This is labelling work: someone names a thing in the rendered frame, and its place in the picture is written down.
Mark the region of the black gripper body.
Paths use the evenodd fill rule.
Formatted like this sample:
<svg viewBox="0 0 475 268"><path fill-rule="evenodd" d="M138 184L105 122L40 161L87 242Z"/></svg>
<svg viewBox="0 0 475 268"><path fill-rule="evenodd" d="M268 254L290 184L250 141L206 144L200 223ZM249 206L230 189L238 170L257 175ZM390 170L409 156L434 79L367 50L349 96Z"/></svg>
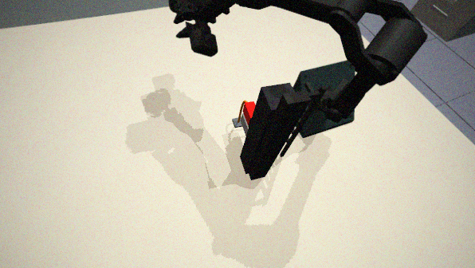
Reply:
<svg viewBox="0 0 475 268"><path fill-rule="evenodd" d="M230 8L224 7L218 0L208 0L208 9L200 19L192 25L190 34L190 45L194 53L213 57L218 53L216 35L211 33L208 23L215 23L216 17L220 14L229 14Z"/></svg>

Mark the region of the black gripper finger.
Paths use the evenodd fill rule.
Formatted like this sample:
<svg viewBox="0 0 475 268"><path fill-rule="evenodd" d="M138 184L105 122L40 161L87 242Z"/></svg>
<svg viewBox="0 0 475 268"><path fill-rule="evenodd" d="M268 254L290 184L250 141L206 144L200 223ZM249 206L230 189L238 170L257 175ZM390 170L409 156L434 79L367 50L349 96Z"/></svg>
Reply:
<svg viewBox="0 0 475 268"><path fill-rule="evenodd" d="M173 23L175 23L175 24L179 24L179 23L181 23L181 22L184 22L184 21L185 21L185 20L181 20L181 19L179 19L178 15L176 14L176 15L175 15L175 19L174 19Z"/></svg>
<svg viewBox="0 0 475 268"><path fill-rule="evenodd" d="M183 38L183 37L190 37L190 34L191 32L193 31L192 30L192 23L189 23L189 22L186 22L186 27L184 29L182 29L177 35L176 37L178 38Z"/></svg>

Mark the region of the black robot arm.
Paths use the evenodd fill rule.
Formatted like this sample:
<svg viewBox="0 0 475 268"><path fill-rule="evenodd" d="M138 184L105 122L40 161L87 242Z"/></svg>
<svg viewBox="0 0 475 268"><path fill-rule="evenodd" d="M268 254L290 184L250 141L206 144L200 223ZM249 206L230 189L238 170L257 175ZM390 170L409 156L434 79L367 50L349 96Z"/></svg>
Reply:
<svg viewBox="0 0 475 268"><path fill-rule="evenodd" d="M169 9L181 20L198 20L208 9L208 0L168 0ZM261 10L275 6L329 24L340 36L346 58L355 66L352 81L343 79L336 90L326 87L312 112L339 123L347 119L373 85L385 85L403 71L428 38L421 23L393 0L218 0ZM385 25L365 49L357 24L365 14L380 15Z"/></svg>

